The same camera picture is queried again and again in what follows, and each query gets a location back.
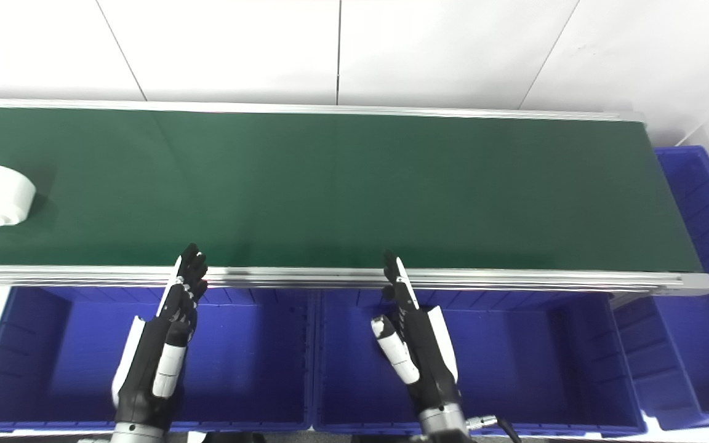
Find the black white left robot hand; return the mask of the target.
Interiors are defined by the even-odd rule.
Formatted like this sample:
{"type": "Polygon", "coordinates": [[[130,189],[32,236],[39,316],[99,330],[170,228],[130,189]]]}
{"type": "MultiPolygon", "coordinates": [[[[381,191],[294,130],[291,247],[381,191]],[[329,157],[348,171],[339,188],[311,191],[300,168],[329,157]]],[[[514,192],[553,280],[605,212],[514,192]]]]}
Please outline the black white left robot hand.
{"type": "Polygon", "coordinates": [[[134,317],[111,387],[115,434],[159,439],[168,432],[207,270],[206,256],[189,244],[175,261],[154,317],[134,317]]]}

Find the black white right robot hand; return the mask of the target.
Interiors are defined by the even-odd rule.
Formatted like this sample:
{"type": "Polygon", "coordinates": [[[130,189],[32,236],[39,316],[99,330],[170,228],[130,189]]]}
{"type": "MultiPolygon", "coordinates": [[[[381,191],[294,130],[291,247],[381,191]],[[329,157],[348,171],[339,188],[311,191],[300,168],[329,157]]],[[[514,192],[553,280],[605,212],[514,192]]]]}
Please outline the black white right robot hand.
{"type": "Polygon", "coordinates": [[[394,310],[373,317],[371,330],[415,412],[459,405],[455,351],[441,307],[419,303],[401,258],[390,250],[383,254],[383,274],[388,280],[383,299],[394,310]]]}

